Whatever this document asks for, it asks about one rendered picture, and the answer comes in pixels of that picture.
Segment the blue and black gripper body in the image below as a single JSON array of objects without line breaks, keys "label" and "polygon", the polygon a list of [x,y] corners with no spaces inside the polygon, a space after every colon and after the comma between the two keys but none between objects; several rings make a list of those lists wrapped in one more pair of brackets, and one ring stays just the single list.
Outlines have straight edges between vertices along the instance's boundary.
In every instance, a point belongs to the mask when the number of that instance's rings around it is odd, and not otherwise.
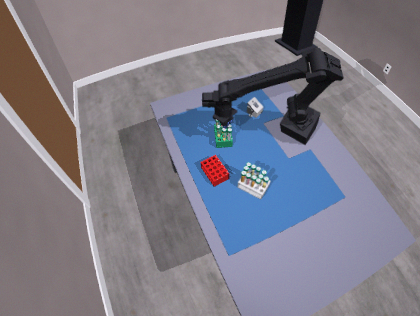
[{"label": "blue and black gripper body", "polygon": [[232,106],[229,109],[223,109],[220,106],[219,108],[221,109],[221,117],[214,114],[213,119],[218,120],[222,126],[225,126],[234,118],[233,115],[237,113],[237,110],[232,108]]}]

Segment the blue flat mat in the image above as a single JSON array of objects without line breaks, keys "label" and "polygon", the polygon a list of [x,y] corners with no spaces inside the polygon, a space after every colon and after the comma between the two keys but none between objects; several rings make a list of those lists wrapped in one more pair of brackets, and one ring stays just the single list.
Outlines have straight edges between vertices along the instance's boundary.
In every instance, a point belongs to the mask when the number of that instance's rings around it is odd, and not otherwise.
[{"label": "blue flat mat", "polygon": [[[255,97],[263,112],[255,118],[247,102]],[[216,148],[214,108],[198,107],[167,121],[228,255],[276,235],[345,198],[310,150],[288,158],[263,123],[284,117],[263,90],[232,101],[236,109],[232,147]],[[213,186],[201,162],[216,155],[229,179]],[[271,180],[262,199],[238,188],[250,162]]]}]

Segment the green tube rack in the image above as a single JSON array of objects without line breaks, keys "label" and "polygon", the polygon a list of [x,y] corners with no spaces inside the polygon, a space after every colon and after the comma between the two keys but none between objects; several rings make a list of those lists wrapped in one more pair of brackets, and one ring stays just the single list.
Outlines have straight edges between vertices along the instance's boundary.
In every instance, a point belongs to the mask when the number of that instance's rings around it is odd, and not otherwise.
[{"label": "green tube rack", "polygon": [[[231,140],[228,140],[228,136],[226,133],[226,140],[223,141],[223,133],[221,132],[221,137],[217,137],[217,130],[216,130],[216,124],[214,124],[214,132],[215,132],[215,141],[216,141],[216,148],[224,148],[224,147],[232,147],[233,145],[233,139],[232,139],[232,133],[231,133]],[[220,141],[218,141],[220,140]]]}]

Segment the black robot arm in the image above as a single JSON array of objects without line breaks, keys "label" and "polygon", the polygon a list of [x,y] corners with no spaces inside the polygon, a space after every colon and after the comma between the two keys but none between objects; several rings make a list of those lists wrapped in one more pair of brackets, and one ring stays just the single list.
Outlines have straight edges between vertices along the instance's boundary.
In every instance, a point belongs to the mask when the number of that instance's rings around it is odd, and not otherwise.
[{"label": "black robot arm", "polygon": [[[223,109],[229,109],[232,106],[232,101],[250,92],[288,81],[306,78],[309,84],[300,94],[289,97],[287,99],[288,107],[286,107],[288,109],[287,118],[293,121],[301,131],[305,130],[313,122],[313,118],[310,115],[308,116],[308,106],[331,83],[337,80],[341,81],[344,76],[341,70],[340,60],[321,51],[320,48],[313,48],[301,53],[302,57],[292,63],[245,78],[219,83],[218,90],[202,93],[202,107],[214,108],[214,114],[221,117],[219,106]],[[308,62],[310,62],[310,66]]]}]

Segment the red tube rack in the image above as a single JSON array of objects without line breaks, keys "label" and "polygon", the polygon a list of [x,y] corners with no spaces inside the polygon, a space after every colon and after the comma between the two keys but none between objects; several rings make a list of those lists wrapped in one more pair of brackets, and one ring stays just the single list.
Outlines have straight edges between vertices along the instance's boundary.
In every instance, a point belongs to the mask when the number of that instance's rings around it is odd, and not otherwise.
[{"label": "red tube rack", "polygon": [[229,179],[229,172],[216,155],[202,161],[201,168],[214,187]]}]

